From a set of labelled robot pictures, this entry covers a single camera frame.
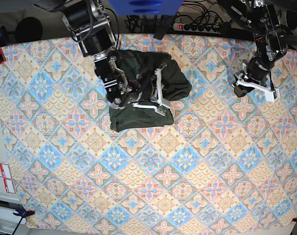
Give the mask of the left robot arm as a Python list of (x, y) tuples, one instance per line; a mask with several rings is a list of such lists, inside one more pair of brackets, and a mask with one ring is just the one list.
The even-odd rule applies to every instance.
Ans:
[(249, 61), (242, 61), (242, 69), (234, 74), (232, 87), (237, 97), (257, 89), (264, 93), (266, 101), (275, 102), (280, 93), (272, 81), (271, 70), (275, 62), (286, 55), (288, 45), (297, 46), (297, 35), (285, 35), (273, 5), (267, 5), (263, 0), (246, 0), (244, 4), (256, 52)]

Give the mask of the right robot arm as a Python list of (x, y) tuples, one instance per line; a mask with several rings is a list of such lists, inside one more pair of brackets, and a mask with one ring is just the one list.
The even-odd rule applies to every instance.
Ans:
[(95, 73), (103, 81), (106, 102), (112, 109), (152, 109), (165, 116), (171, 103), (163, 97), (162, 70), (166, 63), (141, 68), (131, 79), (122, 68), (124, 55), (118, 52), (109, 16), (100, 0), (81, 0), (63, 10), (63, 22), (78, 42), (84, 57), (93, 56)]

